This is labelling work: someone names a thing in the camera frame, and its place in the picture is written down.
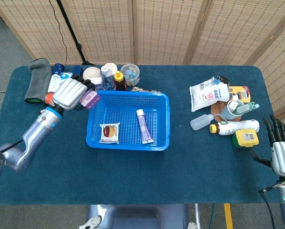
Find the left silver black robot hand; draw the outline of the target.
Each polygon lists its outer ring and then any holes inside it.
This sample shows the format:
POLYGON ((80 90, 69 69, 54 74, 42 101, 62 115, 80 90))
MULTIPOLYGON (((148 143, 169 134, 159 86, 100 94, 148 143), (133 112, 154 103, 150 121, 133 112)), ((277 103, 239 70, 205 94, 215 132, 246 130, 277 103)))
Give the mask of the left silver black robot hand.
POLYGON ((66 79, 53 95, 55 106, 62 107, 65 111, 73 110, 79 103, 82 96, 90 89, 95 90, 96 86, 89 79, 84 80, 75 74, 66 79))

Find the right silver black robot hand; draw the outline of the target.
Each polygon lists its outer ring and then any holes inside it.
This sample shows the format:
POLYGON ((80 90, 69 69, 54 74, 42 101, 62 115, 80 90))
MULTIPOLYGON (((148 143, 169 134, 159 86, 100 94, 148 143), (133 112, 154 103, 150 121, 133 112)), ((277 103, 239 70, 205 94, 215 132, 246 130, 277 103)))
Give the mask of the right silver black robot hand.
POLYGON ((280 180, 285 181, 285 124, 274 115, 270 115, 270 118, 272 123, 265 118, 263 122, 268 133, 271 159, 262 158, 253 150, 250 151, 250 156, 258 163, 271 168, 280 180))

